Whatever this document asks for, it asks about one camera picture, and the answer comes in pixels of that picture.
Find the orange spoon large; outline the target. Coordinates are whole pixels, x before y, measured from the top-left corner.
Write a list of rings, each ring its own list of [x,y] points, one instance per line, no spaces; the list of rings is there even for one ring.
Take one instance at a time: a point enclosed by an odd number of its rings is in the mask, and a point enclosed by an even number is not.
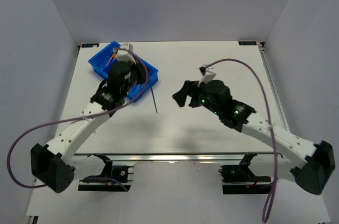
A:
[[[110,62],[112,61],[112,60],[114,60],[115,58],[116,58],[116,55],[117,55],[117,52],[114,52],[113,54],[112,54],[112,56],[109,58],[109,60],[108,60],[108,62],[106,63],[106,67],[110,64]]]

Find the dark green chopstick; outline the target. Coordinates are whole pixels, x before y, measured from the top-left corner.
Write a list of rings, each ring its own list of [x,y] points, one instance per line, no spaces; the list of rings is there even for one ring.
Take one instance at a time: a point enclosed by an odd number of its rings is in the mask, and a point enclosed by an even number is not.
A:
[[[151,95],[152,95],[152,98],[153,98],[153,104],[154,104],[155,112],[156,112],[156,114],[158,114],[158,108],[157,108],[157,104],[156,104],[156,100],[155,100],[153,85],[152,85],[150,79],[149,79],[149,87],[150,87]]]

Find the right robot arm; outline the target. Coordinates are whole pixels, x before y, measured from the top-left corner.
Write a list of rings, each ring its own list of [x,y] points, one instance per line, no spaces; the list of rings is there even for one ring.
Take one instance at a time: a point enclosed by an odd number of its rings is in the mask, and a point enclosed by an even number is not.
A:
[[[216,114],[223,125],[276,148],[291,163],[287,173],[297,185],[314,195],[322,193],[335,169],[330,143],[316,144],[269,125],[253,107],[233,99],[229,88],[220,80],[208,83],[186,80],[172,98],[183,107],[187,97],[191,98],[190,107],[202,106]]]

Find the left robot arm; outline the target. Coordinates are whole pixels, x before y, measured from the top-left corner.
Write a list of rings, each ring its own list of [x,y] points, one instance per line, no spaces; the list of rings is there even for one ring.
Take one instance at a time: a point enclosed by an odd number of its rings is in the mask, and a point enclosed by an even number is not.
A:
[[[107,181],[112,176],[112,160],[102,154],[76,159],[79,147],[125,103],[135,85],[146,84],[147,67],[130,61],[113,63],[109,76],[103,80],[84,109],[80,120],[72,122],[62,133],[45,145],[31,149],[33,176],[56,193],[63,192],[76,179]]]

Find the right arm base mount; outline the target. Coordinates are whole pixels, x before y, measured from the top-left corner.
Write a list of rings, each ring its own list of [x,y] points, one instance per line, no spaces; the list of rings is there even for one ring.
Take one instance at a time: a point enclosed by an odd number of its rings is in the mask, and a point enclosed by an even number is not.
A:
[[[272,182],[269,176],[256,176],[250,169],[257,153],[246,153],[239,164],[221,165],[218,172],[224,195],[268,194]]]

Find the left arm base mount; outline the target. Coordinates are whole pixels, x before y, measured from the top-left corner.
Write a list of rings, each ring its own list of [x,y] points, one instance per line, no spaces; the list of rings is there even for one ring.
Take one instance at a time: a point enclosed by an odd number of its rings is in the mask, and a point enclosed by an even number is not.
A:
[[[128,192],[131,188],[134,165],[116,164],[108,156],[102,154],[92,154],[86,157],[103,163],[102,169],[97,175],[86,175],[79,180],[78,191],[87,192]]]

